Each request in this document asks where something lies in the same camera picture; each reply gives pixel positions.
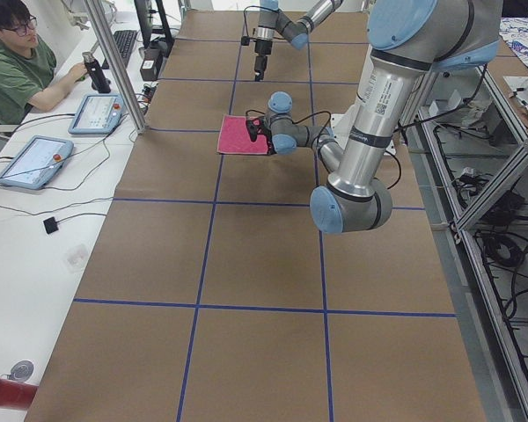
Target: computer monitor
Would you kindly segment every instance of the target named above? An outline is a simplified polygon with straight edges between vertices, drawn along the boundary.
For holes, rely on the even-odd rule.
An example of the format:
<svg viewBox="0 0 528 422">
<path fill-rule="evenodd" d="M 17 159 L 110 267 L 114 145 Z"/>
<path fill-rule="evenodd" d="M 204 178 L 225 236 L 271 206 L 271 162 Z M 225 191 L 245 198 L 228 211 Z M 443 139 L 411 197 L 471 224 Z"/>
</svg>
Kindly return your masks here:
<svg viewBox="0 0 528 422">
<path fill-rule="evenodd" d="M 164 57 L 168 57 L 172 46 L 174 45 L 174 39 L 170 33 L 170 26 L 168 25 L 168 19 L 166 19 L 165 7 L 163 0 L 156 0 L 157 9 L 152 9 L 151 0 L 134 0 L 137 18 L 139 20 L 139 26 L 141 28 L 141 36 L 143 37 L 143 46 L 145 48 L 157 48 L 161 51 Z M 152 14 L 158 13 L 160 22 L 163 29 L 163 37 L 157 37 L 152 40 L 153 24 Z"/>
</svg>

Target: pink cloth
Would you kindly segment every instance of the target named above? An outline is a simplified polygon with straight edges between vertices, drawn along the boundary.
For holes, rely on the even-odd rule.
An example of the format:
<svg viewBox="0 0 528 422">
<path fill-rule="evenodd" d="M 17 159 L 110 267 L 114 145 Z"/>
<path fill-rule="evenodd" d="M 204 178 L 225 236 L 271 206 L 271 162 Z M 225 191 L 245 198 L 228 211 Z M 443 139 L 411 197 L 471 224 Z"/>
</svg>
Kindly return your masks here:
<svg viewBox="0 0 528 422">
<path fill-rule="evenodd" d="M 221 154 L 266 155 L 268 153 L 266 136 L 258 135 L 256 142 L 251 142 L 244 117 L 224 116 L 217 143 L 217 152 Z"/>
</svg>

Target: metal pole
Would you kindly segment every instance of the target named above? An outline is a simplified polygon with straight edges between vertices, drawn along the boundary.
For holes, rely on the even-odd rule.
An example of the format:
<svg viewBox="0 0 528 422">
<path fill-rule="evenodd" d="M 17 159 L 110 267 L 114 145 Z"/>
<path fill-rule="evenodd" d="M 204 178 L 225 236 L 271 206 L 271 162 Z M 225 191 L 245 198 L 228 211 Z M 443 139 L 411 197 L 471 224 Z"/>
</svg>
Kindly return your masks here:
<svg viewBox="0 0 528 422">
<path fill-rule="evenodd" d="M 119 88 L 119 92 L 123 98 L 123 102 L 127 106 L 128 112 L 133 119 L 137 133 L 141 134 L 146 128 L 143 112 L 139 108 L 136 100 L 135 90 L 131 85 L 120 52 L 115 45 L 114 37 L 109 24 L 104 14 L 101 0 L 84 0 L 84 6 L 88 12 L 88 18 L 92 23 L 92 29 L 96 33 L 99 45 L 104 52 L 104 56 L 109 63 L 109 69 L 112 70 L 112 75 L 115 83 Z"/>
</svg>

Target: black hair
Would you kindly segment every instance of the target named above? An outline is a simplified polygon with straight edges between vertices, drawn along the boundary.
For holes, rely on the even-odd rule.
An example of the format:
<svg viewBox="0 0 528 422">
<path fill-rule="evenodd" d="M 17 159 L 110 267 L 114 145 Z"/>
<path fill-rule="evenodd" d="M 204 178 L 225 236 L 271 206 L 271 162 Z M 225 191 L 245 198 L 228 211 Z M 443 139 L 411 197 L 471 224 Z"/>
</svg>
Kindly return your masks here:
<svg viewBox="0 0 528 422">
<path fill-rule="evenodd" d="M 28 22 L 31 15 L 21 0 L 0 0 L 0 29 L 12 28 L 16 22 Z"/>
</svg>

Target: green t-shirt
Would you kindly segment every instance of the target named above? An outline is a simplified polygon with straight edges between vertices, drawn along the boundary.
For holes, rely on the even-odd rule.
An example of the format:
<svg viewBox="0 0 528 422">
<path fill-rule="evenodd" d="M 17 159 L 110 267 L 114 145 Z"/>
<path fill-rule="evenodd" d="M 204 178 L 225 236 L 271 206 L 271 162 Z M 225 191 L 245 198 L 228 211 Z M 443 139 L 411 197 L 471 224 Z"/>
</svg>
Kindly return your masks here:
<svg viewBox="0 0 528 422">
<path fill-rule="evenodd" d="M 47 88 L 56 67 L 55 53 L 39 37 L 26 59 L 0 41 L 0 123 L 17 125 L 31 109 L 29 98 Z"/>
</svg>

